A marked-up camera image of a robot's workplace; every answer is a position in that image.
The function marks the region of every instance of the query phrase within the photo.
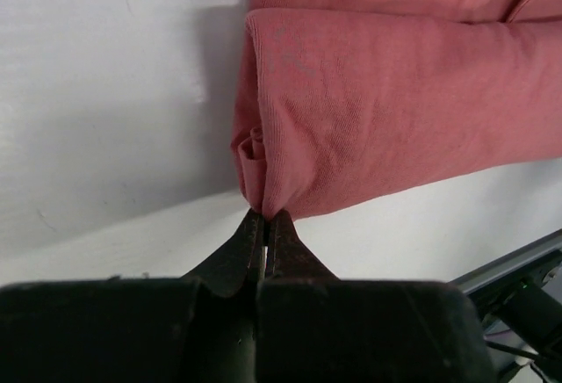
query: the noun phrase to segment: white surface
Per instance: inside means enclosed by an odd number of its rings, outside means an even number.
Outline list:
[[[242,1],[0,0],[0,284],[177,275],[234,231]],[[498,168],[298,229],[346,278],[451,279],[562,228],[561,178]]]

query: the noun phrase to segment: pink fabric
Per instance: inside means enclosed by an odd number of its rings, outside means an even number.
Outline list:
[[[562,22],[357,12],[430,14],[447,0],[404,1],[251,0],[298,8],[247,18],[232,149],[257,211],[330,213],[562,156]],[[438,14],[518,20],[522,1],[454,0]]]

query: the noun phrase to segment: fabric fold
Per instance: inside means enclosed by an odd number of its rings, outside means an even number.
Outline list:
[[[266,217],[562,156],[561,22],[263,9],[246,25],[232,150]]]

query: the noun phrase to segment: red cloth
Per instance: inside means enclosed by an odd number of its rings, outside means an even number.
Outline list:
[[[562,22],[443,19],[517,20],[532,1],[250,0],[296,9],[247,18],[232,142],[244,196],[301,218],[562,156]]]

